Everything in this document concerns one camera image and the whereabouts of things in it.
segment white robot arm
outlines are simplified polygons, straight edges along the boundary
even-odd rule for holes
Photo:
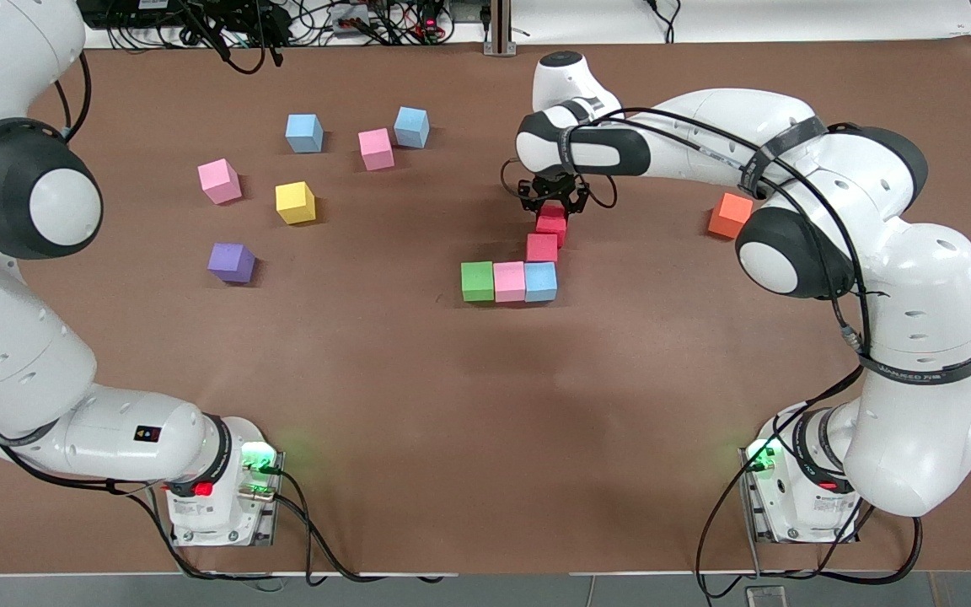
[[[255,469],[274,457],[257,427],[94,384],[92,350],[16,268],[15,258],[84,249],[103,217],[84,162],[55,128],[25,116],[83,43],[71,0],[0,0],[0,457],[44,472],[165,481],[179,539],[189,539],[181,543],[247,545],[272,499],[255,487]]]
[[[851,327],[843,333],[866,366],[863,390],[779,427],[801,461],[771,449],[758,475],[775,540],[833,541],[858,493],[920,516],[956,491],[971,471],[971,243],[900,218],[927,178],[912,142],[882,128],[827,128],[802,101],[752,89],[697,91],[624,116],[573,51],[539,62],[533,99],[516,147],[539,183],[604,174],[739,184],[765,199],[736,243],[761,287],[836,297],[856,285],[859,266],[866,348]],[[525,207],[546,197],[527,191]]]

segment purple cube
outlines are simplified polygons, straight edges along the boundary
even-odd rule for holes
[[[254,275],[255,259],[246,245],[216,242],[212,246],[212,257],[208,258],[208,271],[224,282],[247,283]]]

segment green light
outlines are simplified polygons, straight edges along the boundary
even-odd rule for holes
[[[251,470],[265,468],[276,460],[276,450],[262,441],[242,444],[242,466]]]
[[[755,441],[748,446],[748,458],[754,458],[748,469],[752,472],[763,472],[774,469],[774,456],[781,444],[777,438],[770,441]]]

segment brown tabletop surface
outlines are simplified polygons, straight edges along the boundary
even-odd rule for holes
[[[74,149],[103,189],[103,231],[81,254],[23,262],[24,276],[95,351],[101,384],[257,423],[353,569],[690,570],[736,448],[856,361],[828,304],[762,291],[732,243],[706,235],[722,188],[684,181],[623,178],[614,210],[571,220],[555,303],[462,303],[459,262],[516,261],[532,228],[497,176],[552,50],[289,51],[250,77],[211,51],[92,51]],[[905,219],[971,238],[970,39],[578,50],[628,105],[744,86],[804,99],[828,123],[893,128],[931,168]],[[77,70],[66,80],[78,99]],[[392,126],[401,105],[427,108],[427,149],[366,172],[356,134]],[[319,115],[324,153],[290,151],[292,112]],[[61,123],[53,93],[34,115]],[[196,166],[215,158],[242,174],[245,200],[201,193]],[[319,220],[288,227],[273,188],[297,180]],[[257,255],[251,287],[206,271],[218,241]],[[302,538],[285,516],[274,548],[190,556],[290,572]],[[893,569],[909,541],[909,522],[876,515],[833,565]],[[821,553],[760,549],[768,567]],[[705,568],[750,567],[733,498]],[[918,567],[971,569],[971,476],[925,518]],[[0,460],[0,572],[173,568],[135,504]]]

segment light blue block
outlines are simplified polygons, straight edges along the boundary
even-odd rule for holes
[[[527,279],[527,301],[552,301],[556,299],[556,264],[540,261],[523,264]]]
[[[424,109],[400,108],[396,116],[396,142],[408,148],[424,148],[429,136],[429,116]]]
[[[296,153],[318,153],[325,140],[325,130],[313,114],[287,116],[287,142]]]

